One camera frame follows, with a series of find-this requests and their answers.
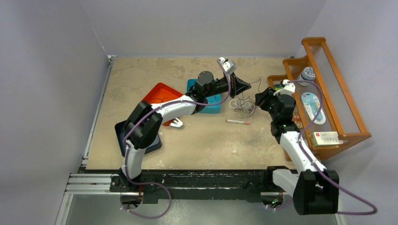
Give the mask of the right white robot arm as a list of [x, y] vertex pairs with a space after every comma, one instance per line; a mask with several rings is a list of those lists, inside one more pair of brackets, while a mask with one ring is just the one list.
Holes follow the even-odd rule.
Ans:
[[337, 172], [328, 170], [311, 152], [293, 122], [296, 106], [294, 97], [268, 87], [255, 95], [255, 105], [271, 116], [271, 134], [288, 153], [297, 173], [289, 169], [274, 169], [264, 177], [263, 184], [270, 191], [280, 187], [292, 197], [300, 215], [335, 214], [338, 210], [339, 182]]

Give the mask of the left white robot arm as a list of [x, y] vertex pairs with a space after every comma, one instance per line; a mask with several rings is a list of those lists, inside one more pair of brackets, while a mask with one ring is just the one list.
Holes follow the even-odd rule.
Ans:
[[159, 104], [140, 102], [124, 124], [125, 135], [122, 141], [126, 152], [121, 167], [124, 174], [122, 186], [129, 192], [139, 188], [138, 176], [142, 173], [145, 150], [154, 142], [163, 123], [199, 113], [210, 106], [207, 100], [209, 97], [226, 93], [228, 98], [233, 98], [250, 88], [249, 83], [233, 72], [225, 72], [223, 78], [214, 79], [211, 72], [203, 71], [189, 91], [179, 98]]

